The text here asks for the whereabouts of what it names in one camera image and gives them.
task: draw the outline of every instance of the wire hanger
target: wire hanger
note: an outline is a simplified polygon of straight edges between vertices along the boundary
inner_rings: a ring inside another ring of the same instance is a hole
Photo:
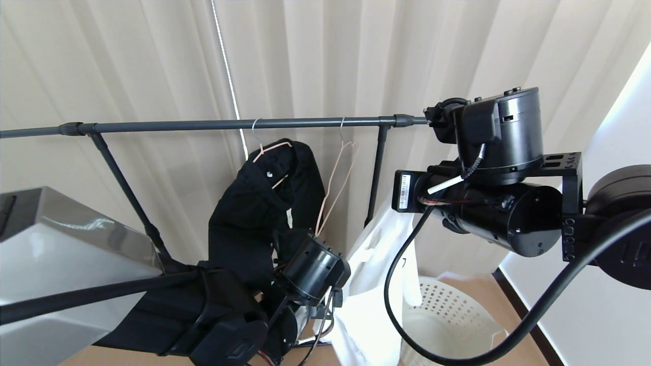
[[[326,221],[328,217],[330,216],[330,213],[332,213],[332,209],[335,207],[335,204],[337,203],[337,199],[339,199],[339,195],[341,195],[341,192],[344,190],[344,187],[346,186],[346,183],[348,183],[348,178],[350,177],[350,173],[353,171],[353,165],[355,165],[355,159],[357,158],[357,153],[359,152],[358,145],[354,143],[353,141],[349,141],[347,143],[344,143],[344,133],[342,131],[344,127],[344,120],[346,117],[341,119],[341,124],[339,125],[339,135],[341,136],[341,148],[339,149],[339,155],[337,156],[337,160],[335,161],[335,166],[332,168],[332,173],[330,174],[330,179],[328,180],[327,183],[327,191],[325,193],[325,197],[323,202],[321,203],[321,211],[319,211],[319,217],[316,220],[316,229],[314,234],[316,236],[321,235],[321,232],[323,231]],[[353,149],[353,158],[352,161],[350,162],[350,169],[348,169],[348,174],[346,174],[346,179],[344,179],[344,184],[341,185],[341,188],[339,189],[339,192],[337,192],[337,196],[332,202],[332,206],[330,206],[330,209],[327,211],[325,214],[325,218],[323,220],[323,223],[321,223],[321,218],[323,217],[324,213],[324,208],[326,206],[326,199],[330,195],[330,187],[332,186],[332,178],[335,176],[335,171],[337,170],[337,165],[339,164],[339,160],[341,159],[341,154],[344,152],[344,149],[347,146],[351,146]]]
[[[254,163],[257,162],[258,159],[259,159],[259,158],[260,158],[260,157],[261,157],[265,152],[267,152],[267,151],[269,151],[269,150],[273,150],[273,149],[275,149],[275,148],[277,148],[277,147],[281,147],[281,146],[283,146],[283,145],[288,145],[289,147],[292,147],[292,144],[290,144],[289,142],[286,142],[286,141],[285,141],[284,143],[276,144],[276,145],[274,145],[274,146],[268,148],[267,150],[264,150],[264,147],[262,146],[262,141],[261,141],[260,138],[258,138],[258,136],[255,134],[255,124],[256,124],[259,120],[260,120],[260,119],[256,119],[256,120],[254,120],[254,121],[253,121],[253,125],[251,126],[251,133],[253,134],[253,137],[255,137],[255,139],[258,140],[258,142],[260,143],[260,153],[258,154],[258,156],[256,156],[256,157],[253,159],[253,162],[254,162]],[[268,172],[267,172],[267,177],[268,177],[268,178],[272,178],[272,177],[273,177],[273,174],[272,174],[270,171],[268,171]],[[282,183],[282,182],[285,180],[285,178],[287,178],[287,174],[285,174],[285,176],[282,177],[278,182],[276,182],[276,184],[274,184],[271,188],[274,190],[277,186],[280,185],[280,183]]]
[[[255,139],[258,140],[258,142],[260,143],[260,153],[258,154],[258,156],[256,156],[256,157],[253,159],[253,162],[254,162],[254,163],[257,162],[258,159],[260,159],[260,157],[261,157],[262,155],[264,155],[264,153],[267,152],[267,151],[269,151],[269,150],[273,150],[273,149],[275,149],[275,148],[277,148],[277,147],[281,147],[281,146],[283,146],[283,145],[287,145],[287,146],[289,146],[289,147],[292,147],[292,144],[290,144],[289,142],[285,141],[284,143],[276,144],[276,145],[274,145],[274,146],[272,146],[272,147],[267,148],[266,150],[264,150],[264,147],[262,146],[262,141],[260,141],[260,139],[258,138],[258,136],[255,134],[255,124],[256,124],[256,122],[258,122],[259,120],[260,120],[260,119],[256,119],[256,120],[254,120],[254,121],[253,121],[253,125],[251,126],[251,132],[253,133],[253,137],[255,137]]]

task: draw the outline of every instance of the black jacket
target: black jacket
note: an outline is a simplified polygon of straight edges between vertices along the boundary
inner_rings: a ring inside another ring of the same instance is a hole
[[[271,281],[274,232],[288,231],[287,211],[292,210],[293,228],[314,229],[325,196],[312,150],[289,139],[265,148],[282,142],[292,147],[265,152],[255,163],[260,151],[249,155],[208,222],[210,267],[234,271],[250,289]]]

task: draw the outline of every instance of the white plastic basket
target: white plastic basket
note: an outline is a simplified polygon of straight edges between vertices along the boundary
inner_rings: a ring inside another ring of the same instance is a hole
[[[431,277],[420,276],[421,306],[405,306],[403,328],[423,348],[448,358],[468,358],[493,347],[494,337],[505,332],[470,296]],[[438,365],[402,342],[405,366]]]

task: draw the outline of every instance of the floor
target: floor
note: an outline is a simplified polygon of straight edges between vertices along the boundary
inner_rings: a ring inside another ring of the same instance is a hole
[[[446,278],[443,280],[449,285],[464,291],[472,296],[493,316],[493,318],[508,331],[513,330],[519,323],[519,317],[508,302],[506,296],[499,288],[491,275],[481,275],[470,280]],[[307,348],[294,349],[285,357],[283,365],[297,365],[307,352]],[[251,366],[266,366],[264,361],[255,357],[250,362]],[[338,365],[337,358],[330,346],[317,347],[308,366]],[[125,350],[115,350],[90,346],[75,356],[68,359],[62,366],[192,366],[187,358],[167,356],[157,357],[153,354],[144,354]],[[493,366],[547,366],[547,362],[535,342],[528,335],[511,353],[494,362]]]

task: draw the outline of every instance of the curtain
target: curtain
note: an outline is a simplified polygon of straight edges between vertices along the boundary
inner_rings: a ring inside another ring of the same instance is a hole
[[[243,119],[421,115],[444,98],[520,86],[540,88],[546,152],[576,151],[587,146],[651,40],[646,0],[8,0],[0,6],[4,130],[234,119],[231,84]],[[280,137],[309,144],[325,184],[342,141],[338,128],[243,133],[249,152]],[[377,129],[343,128],[342,135],[359,150],[325,237],[344,251],[366,216]],[[244,161],[239,133],[105,138],[173,256],[206,258],[208,218]],[[89,140],[2,140],[2,190],[48,185],[141,229]],[[456,147],[439,143],[426,126],[390,130],[378,206],[396,169],[425,170],[455,157]],[[351,160],[345,152],[335,193]],[[492,272],[505,255],[434,219],[416,242],[421,272],[430,275]]]

